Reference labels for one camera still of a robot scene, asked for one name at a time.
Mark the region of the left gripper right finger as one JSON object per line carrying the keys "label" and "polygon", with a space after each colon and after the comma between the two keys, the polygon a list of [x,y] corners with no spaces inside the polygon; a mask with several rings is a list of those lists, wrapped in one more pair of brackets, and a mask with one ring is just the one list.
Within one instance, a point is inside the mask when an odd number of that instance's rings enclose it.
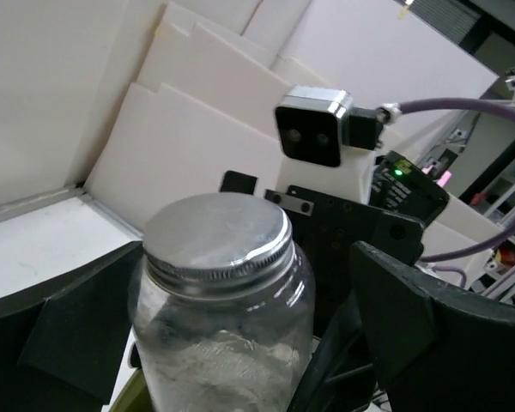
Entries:
{"label": "left gripper right finger", "polygon": [[365,242],[349,267],[379,386],[394,411],[515,411],[515,306]]}

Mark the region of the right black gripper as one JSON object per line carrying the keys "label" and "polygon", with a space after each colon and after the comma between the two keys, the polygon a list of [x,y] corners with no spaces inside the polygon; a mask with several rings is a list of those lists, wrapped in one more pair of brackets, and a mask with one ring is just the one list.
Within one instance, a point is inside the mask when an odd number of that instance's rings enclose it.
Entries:
{"label": "right black gripper", "polygon": [[290,149],[276,189],[248,203],[231,241],[230,276],[263,279],[285,267],[300,247],[318,278],[318,298],[336,306],[351,289],[348,249],[359,240],[406,263],[417,260],[423,232],[450,197],[401,154],[367,149]]}

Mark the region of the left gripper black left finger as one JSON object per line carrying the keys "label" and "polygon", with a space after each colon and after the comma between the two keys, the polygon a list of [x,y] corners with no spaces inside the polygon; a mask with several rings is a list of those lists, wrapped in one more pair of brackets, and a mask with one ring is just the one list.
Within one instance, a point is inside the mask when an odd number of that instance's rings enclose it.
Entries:
{"label": "left gripper black left finger", "polygon": [[0,404],[107,404],[130,333],[132,241],[0,299]]}

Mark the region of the clear jar silver lid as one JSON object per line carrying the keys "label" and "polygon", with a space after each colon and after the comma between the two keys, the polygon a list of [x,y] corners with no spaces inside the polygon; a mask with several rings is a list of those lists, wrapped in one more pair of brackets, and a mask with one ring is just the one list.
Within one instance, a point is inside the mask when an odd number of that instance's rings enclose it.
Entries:
{"label": "clear jar silver lid", "polygon": [[129,314],[154,410],[286,410],[312,357],[315,280],[285,211],[187,197],[142,246]]}

